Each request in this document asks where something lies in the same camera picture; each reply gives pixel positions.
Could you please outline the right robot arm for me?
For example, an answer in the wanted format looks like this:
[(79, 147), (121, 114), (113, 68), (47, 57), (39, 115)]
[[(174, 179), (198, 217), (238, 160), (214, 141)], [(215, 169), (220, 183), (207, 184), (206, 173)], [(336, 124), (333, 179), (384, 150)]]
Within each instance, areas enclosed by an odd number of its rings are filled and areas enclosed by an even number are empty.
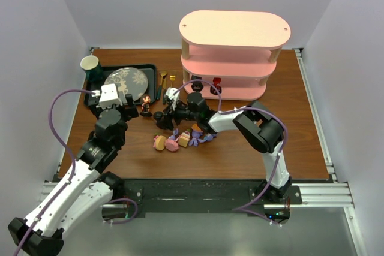
[(258, 101), (229, 111), (211, 109), (201, 93), (193, 92), (187, 102), (167, 100), (166, 108), (154, 113), (157, 127), (174, 129), (181, 121), (195, 121), (205, 133), (219, 134), (239, 131), (250, 146), (262, 156), (266, 180), (259, 186), (258, 200), (265, 197), (279, 202), (286, 197), (292, 178), (286, 168), (283, 149), (287, 140), (287, 128)]

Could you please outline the red head figurine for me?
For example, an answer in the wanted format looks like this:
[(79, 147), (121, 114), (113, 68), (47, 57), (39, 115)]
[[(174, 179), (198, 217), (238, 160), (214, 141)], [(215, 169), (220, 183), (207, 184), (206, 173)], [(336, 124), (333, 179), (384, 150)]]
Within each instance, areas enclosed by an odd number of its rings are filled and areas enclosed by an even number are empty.
[(210, 93), (213, 95), (220, 95), (222, 93), (220, 77), (214, 77), (212, 79), (212, 86), (210, 87)]

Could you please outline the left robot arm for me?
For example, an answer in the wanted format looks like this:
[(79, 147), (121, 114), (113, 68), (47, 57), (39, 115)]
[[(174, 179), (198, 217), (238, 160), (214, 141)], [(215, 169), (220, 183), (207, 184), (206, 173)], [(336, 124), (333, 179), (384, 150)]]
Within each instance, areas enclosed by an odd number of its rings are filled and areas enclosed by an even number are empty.
[(103, 204), (123, 202), (134, 207), (131, 221), (138, 213), (137, 203), (127, 198), (123, 180), (106, 173), (107, 166), (125, 144), (127, 122), (137, 117), (132, 96), (93, 91), (98, 97), (97, 121), (88, 141), (77, 155), (67, 174), (49, 195), (24, 218), (14, 218), (8, 230), (17, 248), (28, 255), (58, 255), (64, 239), (81, 220)]

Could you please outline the black helmet figurine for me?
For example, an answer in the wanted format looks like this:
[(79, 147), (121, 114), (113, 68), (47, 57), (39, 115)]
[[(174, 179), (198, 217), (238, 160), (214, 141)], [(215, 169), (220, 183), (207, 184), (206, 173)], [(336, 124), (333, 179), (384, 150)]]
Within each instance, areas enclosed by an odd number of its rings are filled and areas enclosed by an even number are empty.
[(204, 88), (203, 83), (201, 82), (201, 77), (192, 75), (191, 76), (192, 80), (196, 80), (195, 82), (192, 82), (191, 88), (193, 92), (201, 92)]

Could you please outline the black-haired ninja figurine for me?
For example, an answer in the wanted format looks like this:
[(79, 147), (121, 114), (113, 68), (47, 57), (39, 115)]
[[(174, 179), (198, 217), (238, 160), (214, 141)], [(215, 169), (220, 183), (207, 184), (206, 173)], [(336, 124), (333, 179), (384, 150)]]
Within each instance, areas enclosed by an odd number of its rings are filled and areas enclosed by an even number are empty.
[(155, 124), (160, 129), (166, 129), (164, 126), (164, 115), (163, 112), (157, 111), (153, 114), (153, 119), (155, 121)]

